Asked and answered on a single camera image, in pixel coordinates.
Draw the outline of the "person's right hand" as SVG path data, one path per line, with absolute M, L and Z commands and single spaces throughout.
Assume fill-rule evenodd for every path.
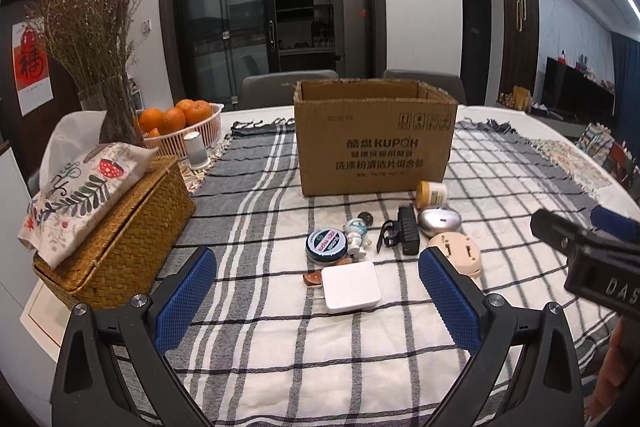
M 620 395 L 620 386 L 627 377 L 628 369 L 620 345 L 623 339 L 624 322 L 620 319 L 608 344 L 597 384 L 587 405 L 587 418 L 597 419 L 609 407 L 612 407 Z

